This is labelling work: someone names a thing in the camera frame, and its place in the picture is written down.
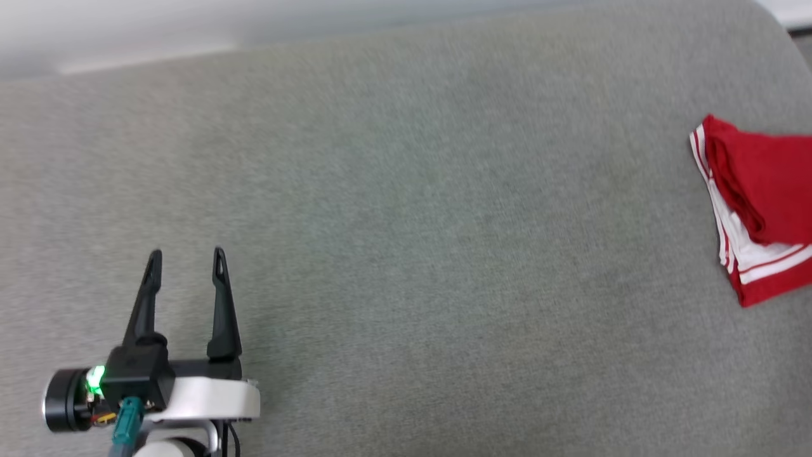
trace cable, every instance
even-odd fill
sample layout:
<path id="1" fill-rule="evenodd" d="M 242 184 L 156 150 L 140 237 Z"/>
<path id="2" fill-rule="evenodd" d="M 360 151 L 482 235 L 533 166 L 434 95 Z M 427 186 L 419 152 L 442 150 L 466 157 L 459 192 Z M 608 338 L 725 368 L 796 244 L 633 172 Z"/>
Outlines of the cable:
<path id="1" fill-rule="evenodd" d="M 144 422 L 144 403 L 138 397 L 126 397 L 119 409 L 119 418 L 113 430 L 113 446 L 108 457 L 132 457 L 141 423 Z"/>
<path id="2" fill-rule="evenodd" d="M 107 412 L 103 414 L 96 414 L 90 418 L 90 423 L 97 427 L 105 427 L 110 425 L 111 421 L 115 420 L 116 414 L 114 412 Z"/>
<path id="3" fill-rule="evenodd" d="M 236 430 L 234 430 L 234 423 L 229 422 L 227 427 L 231 430 L 232 437 L 234 437 L 234 457 L 240 457 L 240 439 L 237 437 Z"/>

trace robotic arm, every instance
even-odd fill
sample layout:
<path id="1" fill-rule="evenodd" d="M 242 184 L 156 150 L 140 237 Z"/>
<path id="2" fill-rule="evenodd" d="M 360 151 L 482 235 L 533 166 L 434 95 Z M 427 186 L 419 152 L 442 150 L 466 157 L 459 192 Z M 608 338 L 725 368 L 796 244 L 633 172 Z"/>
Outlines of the robotic arm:
<path id="1" fill-rule="evenodd" d="M 233 422 L 260 415 L 256 384 L 244 381 L 234 298 L 226 256 L 214 250 L 214 329 L 206 359 L 169 360 L 166 338 L 155 332 L 155 295 L 162 254 L 149 256 L 136 304 L 120 346 L 104 365 L 68 368 L 51 378 L 42 415 L 52 432 L 113 426 L 109 457 L 227 457 Z M 206 443 L 189 437 L 147 441 L 157 429 L 203 429 Z"/>

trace black wire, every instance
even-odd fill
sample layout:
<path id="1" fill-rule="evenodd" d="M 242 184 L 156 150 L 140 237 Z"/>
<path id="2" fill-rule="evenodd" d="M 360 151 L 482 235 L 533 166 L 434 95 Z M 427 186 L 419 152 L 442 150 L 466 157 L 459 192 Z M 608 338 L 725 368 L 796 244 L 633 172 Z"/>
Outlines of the black wire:
<path id="1" fill-rule="evenodd" d="M 231 430 L 232 437 L 234 437 L 234 457 L 240 457 L 240 439 L 237 437 L 236 430 L 234 430 L 234 424 L 229 422 L 227 427 Z"/>
<path id="2" fill-rule="evenodd" d="M 220 424 L 217 424 L 218 434 L 220 430 Z M 220 441 L 220 457 L 228 457 L 228 421 L 224 420 L 222 422 L 222 440 Z"/>

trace couch cushion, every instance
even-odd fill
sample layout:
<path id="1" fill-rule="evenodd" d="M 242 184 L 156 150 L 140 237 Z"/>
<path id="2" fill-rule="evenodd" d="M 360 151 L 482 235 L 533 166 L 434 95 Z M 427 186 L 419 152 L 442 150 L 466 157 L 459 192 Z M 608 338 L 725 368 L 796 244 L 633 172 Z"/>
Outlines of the couch cushion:
<path id="1" fill-rule="evenodd" d="M 812 289 L 742 310 L 688 148 L 812 133 L 739 0 L 628 0 L 0 87 L 0 436 L 102 363 L 147 256 L 205 353 L 222 244 L 263 419 L 247 456 L 808 455 Z"/>

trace red cloth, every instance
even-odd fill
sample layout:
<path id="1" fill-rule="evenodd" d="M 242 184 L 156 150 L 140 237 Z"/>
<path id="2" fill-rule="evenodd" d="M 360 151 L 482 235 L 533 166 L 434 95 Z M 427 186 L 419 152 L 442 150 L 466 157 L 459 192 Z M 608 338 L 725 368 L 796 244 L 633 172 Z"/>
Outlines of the red cloth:
<path id="1" fill-rule="evenodd" d="M 812 137 L 741 132 L 712 115 L 702 124 L 719 193 L 750 239 L 812 243 Z"/>
<path id="2" fill-rule="evenodd" d="M 709 137 L 714 138 L 714 141 L 716 141 L 715 146 L 719 146 L 719 144 L 729 146 L 738 144 L 736 143 L 736 136 L 739 135 L 749 136 L 753 134 L 740 133 L 732 125 L 717 120 L 713 116 L 708 116 L 691 133 L 690 144 L 698 170 L 707 184 L 711 206 L 716 219 L 716 228 L 719 232 L 719 262 L 728 273 L 733 289 L 738 295 L 739 303 L 743 307 L 751 307 L 776 295 L 812 283 L 812 243 L 788 244 L 773 242 L 758 244 L 751 240 L 748 229 L 742 222 L 744 218 L 740 218 L 722 196 L 717 171 L 711 169 L 707 156 L 708 146 L 711 143 Z M 735 147 L 726 149 L 724 152 L 728 154 L 724 155 L 724 157 L 729 157 L 731 151 L 742 152 L 742 149 Z M 728 167 L 727 171 L 730 169 L 735 170 L 736 168 Z M 748 176 L 756 174 L 752 170 L 749 171 L 751 173 Z M 773 192 L 773 189 L 767 190 L 768 194 L 770 192 Z M 792 199 L 788 202 L 780 201 L 781 198 L 778 199 L 777 204 L 784 207 L 793 207 L 795 203 Z M 803 213 L 805 210 L 803 205 L 810 207 L 809 203 L 810 200 L 807 200 L 806 203 L 801 202 L 801 207 L 795 206 L 795 208 Z M 768 219 L 767 222 L 769 228 L 772 228 L 773 219 Z"/>

